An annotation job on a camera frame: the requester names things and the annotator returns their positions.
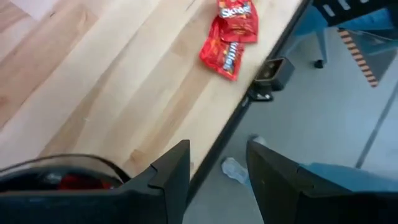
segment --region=chair leg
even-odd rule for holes
[[[319,43],[319,48],[321,50],[321,54],[322,54],[322,60],[318,60],[315,63],[315,67],[317,67],[317,63],[323,63],[323,65],[326,65],[329,61],[329,57],[328,57],[328,48],[326,46],[326,35],[325,35],[326,29],[322,30],[322,31],[318,31],[317,34],[317,39],[318,39],[318,43]]]

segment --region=chair wheel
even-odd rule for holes
[[[323,60],[317,60],[317,61],[313,64],[313,66],[314,66],[315,68],[321,69],[321,68],[323,68],[323,67],[325,66],[325,62],[324,62]]]

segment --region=wooden tabletop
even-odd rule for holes
[[[216,0],[0,0],[0,167],[96,154],[131,175],[182,139],[191,174],[301,0],[254,0],[236,82],[198,53]]]

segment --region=concrete floor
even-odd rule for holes
[[[320,58],[315,36],[289,55],[296,71],[286,89],[275,93],[274,102],[250,107],[188,208],[184,223],[263,223],[254,196],[223,175],[219,166],[229,156],[244,164],[246,139],[252,133],[297,162],[356,165],[398,82],[398,59],[380,85],[371,88],[336,30],[328,36],[330,63],[322,70],[311,64]],[[397,102],[379,125],[363,169],[398,178]]]

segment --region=black plastic piece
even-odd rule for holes
[[[186,207],[189,170],[189,141],[184,140],[143,173],[113,190],[0,194],[0,223],[180,224]]]
[[[261,86],[256,83],[253,83],[248,93],[253,101],[261,101],[261,102],[274,101],[274,95],[272,94],[271,85]]]
[[[367,2],[362,2],[362,0],[314,0],[313,5],[321,12],[329,26],[336,26],[396,2],[396,0],[368,0]]]
[[[398,222],[395,192],[351,192],[252,141],[247,162],[266,224]]]
[[[313,66],[315,68],[322,69],[325,66],[325,62],[323,60],[317,60],[316,62],[314,62]]]
[[[261,71],[254,79],[256,86],[272,88],[272,91],[281,91],[290,80],[295,68],[287,58],[267,60]]]

